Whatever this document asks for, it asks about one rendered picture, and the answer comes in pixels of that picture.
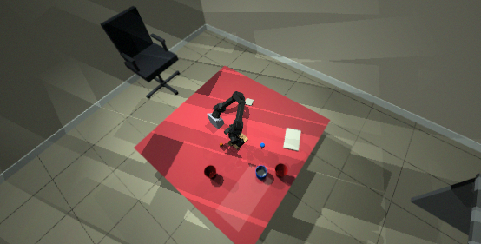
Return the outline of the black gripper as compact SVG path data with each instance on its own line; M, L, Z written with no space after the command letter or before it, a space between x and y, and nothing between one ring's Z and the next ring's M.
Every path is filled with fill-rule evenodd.
M227 134L229 133L228 130L229 130L229 128L227 128L227 129L224 130L224 134L225 134L225 135L227 135ZM239 137L238 137L238 138L239 138ZM240 147L240 146L244 143L244 141L243 141L241 138L239 138L239 139L240 139L239 142L236 144L238 147Z

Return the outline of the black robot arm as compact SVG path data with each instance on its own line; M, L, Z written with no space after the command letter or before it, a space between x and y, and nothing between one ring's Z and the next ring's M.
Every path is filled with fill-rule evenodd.
M237 144L239 142L238 136L242 133L242 129L243 129L242 117L243 117L244 107L246 104L245 96L243 95L243 93L235 91L233 95L229 99L227 99L225 102L218 103L217 105L215 105L213 107L214 111L211 114L213 118L220 118L221 113L226 111L226 107L236 101L238 103L236 118L233 124L229 125L229 130L228 130L230 134L231 144Z

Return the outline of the dark blue mug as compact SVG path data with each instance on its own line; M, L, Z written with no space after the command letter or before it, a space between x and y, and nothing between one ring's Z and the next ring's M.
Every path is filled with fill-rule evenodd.
M255 170L257 179L263 181L267 177L267 168L265 166L258 166Z

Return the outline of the dark red cup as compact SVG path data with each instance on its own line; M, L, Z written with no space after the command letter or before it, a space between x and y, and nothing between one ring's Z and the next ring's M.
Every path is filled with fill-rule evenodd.
M204 175L210 180L214 180L216 178L216 168L212 165L205 167Z
M275 167L275 173L278 178L283 178L285 175L287 175L288 169L287 166L284 164L278 164Z

